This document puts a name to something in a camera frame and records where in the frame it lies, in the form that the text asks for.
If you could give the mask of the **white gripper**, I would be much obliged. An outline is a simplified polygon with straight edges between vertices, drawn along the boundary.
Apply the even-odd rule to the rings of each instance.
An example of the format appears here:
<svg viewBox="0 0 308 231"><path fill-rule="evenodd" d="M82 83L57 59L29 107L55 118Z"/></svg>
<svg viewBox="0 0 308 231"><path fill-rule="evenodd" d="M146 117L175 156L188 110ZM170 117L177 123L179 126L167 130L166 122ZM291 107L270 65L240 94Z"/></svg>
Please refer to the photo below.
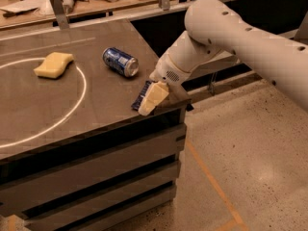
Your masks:
<svg viewBox="0 0 308 231"><path fill-rule="evenodd" d="M169 95L168 85L180 86L189 77L190 73L181 70L172 61L168 51L164 53L149 75L149 79L156 83L152 83L147 89L138 108L139 114L148 116Z"/></svg>

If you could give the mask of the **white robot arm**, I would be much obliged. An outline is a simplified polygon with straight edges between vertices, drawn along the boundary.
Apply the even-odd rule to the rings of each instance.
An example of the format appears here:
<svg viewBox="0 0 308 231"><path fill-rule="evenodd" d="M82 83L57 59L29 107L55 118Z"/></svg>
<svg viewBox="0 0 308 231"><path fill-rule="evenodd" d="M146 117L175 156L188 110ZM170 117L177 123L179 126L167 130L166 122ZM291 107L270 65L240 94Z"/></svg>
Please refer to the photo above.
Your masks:
<svg viewBox="0 0 308 231"><path fill-rule="evenodd" d="M201 64L226 51L308 110L308 46L253 27L219 0L196 0L186 11L185 31L157 62L133 104L149 115Z"/></svg>

